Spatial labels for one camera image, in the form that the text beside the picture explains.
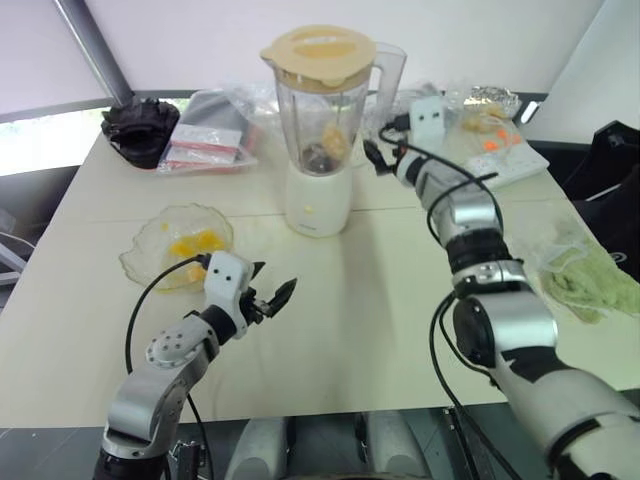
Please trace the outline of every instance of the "black bag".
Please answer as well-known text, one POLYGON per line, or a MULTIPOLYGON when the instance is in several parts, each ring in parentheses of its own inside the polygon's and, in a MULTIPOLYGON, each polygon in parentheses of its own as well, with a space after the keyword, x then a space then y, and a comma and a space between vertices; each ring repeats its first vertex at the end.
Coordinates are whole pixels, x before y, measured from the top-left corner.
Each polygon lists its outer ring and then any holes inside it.
POLYGON ((102 112, 102 133, 129 163, 138 168, 158 166, 180 112, 158 100, 134 100, 124 107, 102 112))

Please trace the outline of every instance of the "white blender base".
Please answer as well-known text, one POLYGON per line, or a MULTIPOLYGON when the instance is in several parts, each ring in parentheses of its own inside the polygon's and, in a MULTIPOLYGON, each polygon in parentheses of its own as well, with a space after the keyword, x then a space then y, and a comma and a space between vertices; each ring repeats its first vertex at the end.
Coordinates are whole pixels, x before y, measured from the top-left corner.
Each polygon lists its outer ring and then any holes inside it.
POLYGON ((351 165, 324 177, 313 177, 289 163, 285 213, 287 223, 310 237, 340 232, 351 211, 353 173, 351 165))

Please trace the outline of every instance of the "clear glass plate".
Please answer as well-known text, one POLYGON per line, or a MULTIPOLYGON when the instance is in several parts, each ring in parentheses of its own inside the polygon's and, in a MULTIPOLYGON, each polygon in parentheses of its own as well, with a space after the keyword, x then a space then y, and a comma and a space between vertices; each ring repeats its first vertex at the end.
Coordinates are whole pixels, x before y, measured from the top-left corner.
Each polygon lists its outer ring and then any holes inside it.
MULTIPOLYGON (((231 251, 232 248, 233 229, 224 215, 215 208, 192 203, 167 207, 150 220, 133 237, 133 248, 120 255, 120 263, 127 277, 146 287, 162 271, 193 254, 231 251), (189 243, 185 237, 193 239, 201 235, 209 240, 210 232, 220 242, 206 241, 204 248, 198 248, 197 242, 184 245, 189 243)), ((186 265, 165 277, 156 288, 171 290, 188 287, 190 290, 201 290, 204 275, 197 270, 200 268, 195 262, 186 265)))

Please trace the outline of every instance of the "white table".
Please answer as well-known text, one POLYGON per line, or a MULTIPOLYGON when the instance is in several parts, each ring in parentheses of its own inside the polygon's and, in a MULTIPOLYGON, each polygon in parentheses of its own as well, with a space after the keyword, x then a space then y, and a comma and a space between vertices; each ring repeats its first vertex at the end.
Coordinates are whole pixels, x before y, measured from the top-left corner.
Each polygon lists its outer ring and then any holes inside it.
MULTIPOLYGON (((98 138, 0 317, 0 426, 104 424, 125 378, 125 329, 142 290, 118 255, 165 206, 190 202, 221 210, 236 251, 267 262, 255 281, 263 296, 299 278, 290 304, 225 345, 195 387, 204 420, 448 404, 428 359, 427 329, 451 288, 450 272, 414 193, 357 167, 347 228, 310 239, 291 231, 281 213, 284 158, 271 155, 240 175, 165 178, 130 167, 98 138)), ((535 244, 550 223, 577 216, 547 173, 506 187, 498 200, 516 244, 525 224, 535 244)), ((151 294, 136 325, 134 365, 155 333, 202 302, 202 294, 151 294)), ((620 316, 585 325, 550 306, 564 361, 618 389, 640 384, 640 322, 620 316)), ((439 350, 462 402, 504 401, 439 350)), ((192 420, 190 412, 183 420, 192 420)))

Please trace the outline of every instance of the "blender lid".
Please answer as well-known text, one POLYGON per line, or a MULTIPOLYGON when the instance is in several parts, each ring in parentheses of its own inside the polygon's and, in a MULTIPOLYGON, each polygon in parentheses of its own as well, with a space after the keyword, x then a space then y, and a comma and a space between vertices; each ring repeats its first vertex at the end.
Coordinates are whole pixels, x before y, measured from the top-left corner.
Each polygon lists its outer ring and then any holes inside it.
POLYGON ((260 56, 289 73, 337 87, 373 63, 376 45, 353 30, 308 25, 278 37, 260 56))

